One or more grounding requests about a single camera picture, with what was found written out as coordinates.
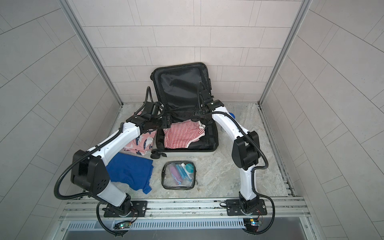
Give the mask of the pink shark print garment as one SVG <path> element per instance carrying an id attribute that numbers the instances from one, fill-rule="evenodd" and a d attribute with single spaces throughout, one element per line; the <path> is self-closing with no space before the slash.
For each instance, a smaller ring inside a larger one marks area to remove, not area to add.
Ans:
<path id="1" fill-rule="evenodd" d="M 132 153 L 140 156 L 146 155 L 153 149 L 156 134 L 157 131 L 155 130 L 150 130 L 147 133 L 141 134 L 139 137 L 125 145 L 121 152 L 124 154 Z"/>

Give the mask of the red white striped garment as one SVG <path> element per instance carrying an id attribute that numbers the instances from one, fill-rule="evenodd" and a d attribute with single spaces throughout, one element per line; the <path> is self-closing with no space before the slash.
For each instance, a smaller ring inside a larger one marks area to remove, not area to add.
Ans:
<path id="1" fill-rule="evenodd" d="M 206 126 L 200 121 L 186 120 L 172 123 L 170 128 L 163 129 L 165 148 L 186 149 L 191 143 L 198 142 L 200 138 L 205 136 L 205 128 Z"/>

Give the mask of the blue cloth garment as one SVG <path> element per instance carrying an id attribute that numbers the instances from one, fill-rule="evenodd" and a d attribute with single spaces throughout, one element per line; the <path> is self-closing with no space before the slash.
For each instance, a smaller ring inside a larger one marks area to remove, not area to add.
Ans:
<path id="1" fill-rule="evenodd" d="M 135 191 L 148 194 L 153 173 L 153 160 L 123 153 L 116 154 L 106 166 L 111 182 L 123 183 Z"/>

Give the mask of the clear toiletry pouch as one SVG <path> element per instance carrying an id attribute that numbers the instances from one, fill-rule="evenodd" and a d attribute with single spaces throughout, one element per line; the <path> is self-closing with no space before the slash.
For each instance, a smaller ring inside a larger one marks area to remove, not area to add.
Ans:
<path id="1" fill-rule="evenodd" d="M 167 162 L 162 169 L 162 186 L 166 190 L 191 190 L 196 184 L 196 167 L 191 161 Z"/>

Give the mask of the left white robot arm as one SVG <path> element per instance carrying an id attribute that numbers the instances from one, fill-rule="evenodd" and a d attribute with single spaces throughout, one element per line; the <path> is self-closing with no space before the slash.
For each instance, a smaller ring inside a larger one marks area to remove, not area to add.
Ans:
<path id="1" fill-rule="evenodd" d="M 124 146 L 141 134 L 169 127 L 171 121 L 163 114 L 159 102 L 145 102 L 137 113 L 120 124 L 114 134 L 87 151 L 77 151 L 73 157 L 71 182 L 107 205 L 107 211 L 114 217 L 129 215 L 131 197 L 112 183 L 107 166 Z"/>

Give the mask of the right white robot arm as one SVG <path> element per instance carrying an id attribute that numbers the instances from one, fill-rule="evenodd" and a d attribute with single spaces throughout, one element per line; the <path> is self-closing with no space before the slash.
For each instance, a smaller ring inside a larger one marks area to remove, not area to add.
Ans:
<path id="1" fill-rule="evenodd" d="M 198 106 L 196 115 L 204 119 L 212 119 L 219 124 L 233 141 L 232 160 L 240 171 L 241 188 L 239 203 L 229 204 L 229 207 L 239 209 L 244 215 L 266 215 L 265 203 L 257 193 L 255 171 L 267 169 L 269 164 L 260 149 L 259 136 L 242 127 L 227 108 L 214 97 L 207 89 L 199 86 L 197 90 Z"/>

